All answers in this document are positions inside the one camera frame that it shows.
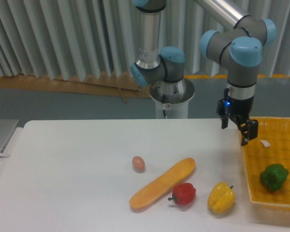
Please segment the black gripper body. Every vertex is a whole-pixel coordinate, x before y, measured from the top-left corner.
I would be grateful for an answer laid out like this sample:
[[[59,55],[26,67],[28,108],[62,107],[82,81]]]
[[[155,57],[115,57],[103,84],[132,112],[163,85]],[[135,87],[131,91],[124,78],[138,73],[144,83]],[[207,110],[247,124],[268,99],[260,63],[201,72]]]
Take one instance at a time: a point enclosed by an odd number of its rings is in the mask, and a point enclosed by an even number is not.
[[[231,117],[238,116],[242,121],[249,119],[249,113],[252,109],[253,97],[239,100],[227,96],[218,101],[217,115],[223,116],[230,114]]]

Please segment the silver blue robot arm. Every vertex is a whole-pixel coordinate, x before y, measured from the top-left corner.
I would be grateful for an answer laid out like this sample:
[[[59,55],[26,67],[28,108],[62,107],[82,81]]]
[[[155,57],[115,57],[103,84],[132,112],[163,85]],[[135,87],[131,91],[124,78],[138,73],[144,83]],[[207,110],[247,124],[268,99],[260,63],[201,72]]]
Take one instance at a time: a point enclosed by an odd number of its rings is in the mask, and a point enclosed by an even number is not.
[[[184,79],[184,52],[174,46],[158,47],[164,0],[136,0],[139,10],[139,55],[130,71],[140,87],[149,86],[156,104],[156,117],[187,118],[188,103],[195,89]],[[249,117],[252,108],[262,49],[276,38],[270,19],[256,20],[228,0],[200,0],[198,5],[227,32],[209,30],[200,38],[200,53],[227,70],[227,87],[218,101],[217,115],[222,128],[232,121],[242,135],[242,145],[258,136],[258,122]]]

